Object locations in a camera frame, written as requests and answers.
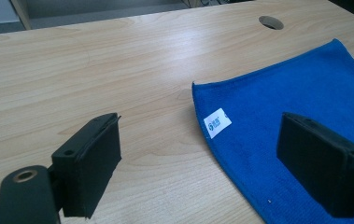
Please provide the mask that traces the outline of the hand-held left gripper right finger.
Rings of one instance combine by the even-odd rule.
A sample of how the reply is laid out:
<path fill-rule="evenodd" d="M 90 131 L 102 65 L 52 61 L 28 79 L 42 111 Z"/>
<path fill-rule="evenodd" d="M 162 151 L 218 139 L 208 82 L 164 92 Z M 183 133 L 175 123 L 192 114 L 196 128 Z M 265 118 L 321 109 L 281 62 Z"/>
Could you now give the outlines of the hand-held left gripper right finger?
<path fill-rule="evenodd" d="M 354 143 L 319 122 L 282 114 L 277 158 L 332 217 L 354 217 Z"/>

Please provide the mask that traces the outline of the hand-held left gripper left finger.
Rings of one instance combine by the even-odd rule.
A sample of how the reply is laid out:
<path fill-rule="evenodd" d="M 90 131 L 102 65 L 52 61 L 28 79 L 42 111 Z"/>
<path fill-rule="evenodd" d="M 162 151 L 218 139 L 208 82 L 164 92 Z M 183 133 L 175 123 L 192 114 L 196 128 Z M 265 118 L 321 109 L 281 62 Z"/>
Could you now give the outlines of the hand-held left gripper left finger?
<path fill-rule="evenodd" d="M 66 217 L 92 217 L 121 161 L 119 119 L 117 113 L 91 119 L 51 155 Z"/>

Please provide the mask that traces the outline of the blue cloth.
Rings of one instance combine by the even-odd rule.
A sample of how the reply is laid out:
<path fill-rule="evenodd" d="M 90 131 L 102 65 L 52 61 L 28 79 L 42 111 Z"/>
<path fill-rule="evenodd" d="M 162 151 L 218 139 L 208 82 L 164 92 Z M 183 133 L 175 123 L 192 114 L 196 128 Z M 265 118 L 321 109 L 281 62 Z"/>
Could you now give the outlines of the blue cloth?
<path fill-rule="evenodd" d="M 285 112 L 354 142 L 354 59 L 339 40 L 241 77 L 194 85 L 192 97 L 220 167 L 267 224 L 354 224 L 354 217 L 331 217 L 276 156 Z"/>

